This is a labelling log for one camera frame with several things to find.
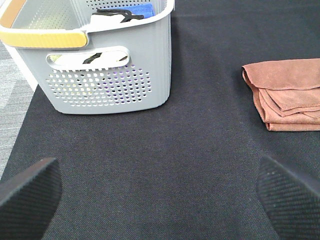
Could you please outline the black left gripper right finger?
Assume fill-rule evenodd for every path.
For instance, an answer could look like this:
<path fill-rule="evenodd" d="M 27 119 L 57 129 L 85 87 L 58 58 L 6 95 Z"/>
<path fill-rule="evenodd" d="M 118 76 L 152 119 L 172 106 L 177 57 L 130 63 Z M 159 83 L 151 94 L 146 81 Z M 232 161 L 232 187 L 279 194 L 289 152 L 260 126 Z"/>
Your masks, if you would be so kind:
<path fill-rule="evenodd" d="M 260 160 L 256 192 L 281 240 L 320 238 L 320 180 L 270 156 Z"/>

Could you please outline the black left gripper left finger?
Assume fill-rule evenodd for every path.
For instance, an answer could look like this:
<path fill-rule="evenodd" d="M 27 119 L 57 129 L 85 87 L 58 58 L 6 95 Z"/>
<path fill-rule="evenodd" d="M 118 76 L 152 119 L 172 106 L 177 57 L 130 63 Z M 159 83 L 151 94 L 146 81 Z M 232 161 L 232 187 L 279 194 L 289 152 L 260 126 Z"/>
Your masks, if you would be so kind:
<path fill-rule="evenodd" d="M 0 185 L 0 238 L 40 240 L 62 195 L 59 161 L 44 158 Z"/>

